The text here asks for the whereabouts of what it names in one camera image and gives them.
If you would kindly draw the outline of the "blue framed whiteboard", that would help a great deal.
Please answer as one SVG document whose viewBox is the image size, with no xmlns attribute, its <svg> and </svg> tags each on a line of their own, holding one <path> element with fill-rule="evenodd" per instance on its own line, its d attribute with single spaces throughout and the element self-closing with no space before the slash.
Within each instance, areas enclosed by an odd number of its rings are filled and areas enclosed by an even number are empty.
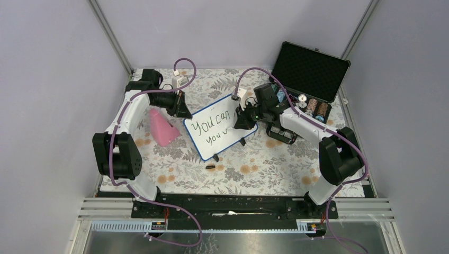
<svg viewBox="0 0 449 254">
<path fill-rule="evenodd" d="M 226 130 L 234 127 L 238 106 L 239 102 L 232 100 L 229 94 L 193 113 L 192 119 L 184 120 L 188 136 L 201 160 L 212 159 L 214 154 L 222 153 L 258 130 L 257 124 L 251 130 Z"/>
</svg>

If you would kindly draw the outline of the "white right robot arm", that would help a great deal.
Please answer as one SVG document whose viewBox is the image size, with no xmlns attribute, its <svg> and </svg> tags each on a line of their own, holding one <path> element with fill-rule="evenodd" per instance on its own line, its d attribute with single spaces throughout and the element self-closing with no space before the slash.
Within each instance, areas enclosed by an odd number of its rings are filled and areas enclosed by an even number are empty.
<svg viewBox="0 0 449 254">
<path fill-rule="evenodd" d="M 365 163 L 354 132 L 350 128 L 335 129 L 301 112 L 287 97 L 279 101 L 271 84 L 254 89 L 255 104 L 248 101 L 248 92 L 236 87 L 231 98 L 239 101 L 234 129 L 249 130 L 257 122 L 265 122 L 297 135 L 318 148 L 321 176 L 306 196 L 304 211 L 308 217 L 317 218 L 325 210 L 337 188 L 358 172 Z"/>
</svg>

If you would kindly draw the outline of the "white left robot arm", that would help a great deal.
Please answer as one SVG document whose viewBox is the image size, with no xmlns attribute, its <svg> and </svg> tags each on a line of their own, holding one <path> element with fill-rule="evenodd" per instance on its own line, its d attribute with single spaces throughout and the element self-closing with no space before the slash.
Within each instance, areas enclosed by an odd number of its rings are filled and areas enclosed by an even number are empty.
<svg viewBox="0 0 449 254">
<path fill-rule="evenodd" d="M 182 89 L 163 90 L 162 81 L 160 72 L 144 69 L 138 81 L 126 85 L 124 101 L 111 125 L 92 138 L 100 175 L 107 176 L 113 186 L 125 186 L 139 201 L 146 201 L 143 209 L 151 217 L 162 215 L 164 204 L 156 198 L 159 188 L 140 176 L 143 160 L 132 135 L 148 106 L 163 108 L 172 117 L 192 118 Z"/>
</svg>

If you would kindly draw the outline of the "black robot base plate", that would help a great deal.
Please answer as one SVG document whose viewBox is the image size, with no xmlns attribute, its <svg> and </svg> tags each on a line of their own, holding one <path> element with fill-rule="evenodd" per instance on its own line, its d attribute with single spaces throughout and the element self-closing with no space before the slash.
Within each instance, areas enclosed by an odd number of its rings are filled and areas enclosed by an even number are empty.
<svg viewBox="0 0 449 254">
<path fill-rule="evenodd" d="M 338 218 L 335 202 L 326 210 L 302 197 L 159 193 L 156 201 L 134 201 L 131 217 L 161 219 L 170 230 L 293 230 L 299 219 Z"/>
</svg>

